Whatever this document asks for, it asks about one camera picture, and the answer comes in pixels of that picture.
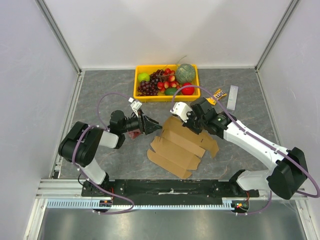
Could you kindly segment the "brown cardboard box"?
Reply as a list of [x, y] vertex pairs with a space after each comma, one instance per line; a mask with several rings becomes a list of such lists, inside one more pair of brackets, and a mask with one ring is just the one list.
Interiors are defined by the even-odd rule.
[[148, 159], [180, 179], [187, 179], [198, 169], [201, 158], [209, 152], [214, 158], [218, 143], [208, 133], [196, 134], [174, 116], [169, 117], [160, 136], [155, 136], [147, 150]]

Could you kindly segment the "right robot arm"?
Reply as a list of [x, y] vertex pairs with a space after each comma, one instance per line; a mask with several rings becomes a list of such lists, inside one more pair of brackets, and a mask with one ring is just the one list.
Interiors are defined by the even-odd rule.
[[242, 148], [267, 167], [267, 170], [259, 171], [240, 170], [236, 180], [229, 184], [229, 191], [235, 197], [249, 190], [271, 190], [289, 200], [307, 179], [308, 167], [302, 150], [297, 147], [287, 149], [261, 137], [230, 113], [216, 112], [204, 97], [191, 104], [178, 102], [171, 112], [194, 133], [205, 130], [216, 135]]

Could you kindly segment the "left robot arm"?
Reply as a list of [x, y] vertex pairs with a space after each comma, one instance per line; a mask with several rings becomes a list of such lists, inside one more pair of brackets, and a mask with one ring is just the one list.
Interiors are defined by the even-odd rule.
[[60, 143], [58, 154], [93, 182], [92, 191], [95, 194], [104, 197], [110, 191], [109, 175], [95, 159], [98, 147], [119, 149], [126, 139], [126, 133], [149, 135], [160, 129], [162, 126], [159, 122], [145, 115], [142, 110], [132, 113], [130, 117], [126, 117], [121, 110], [115, 110], [110, 115], [108, 130], [76, 122]]

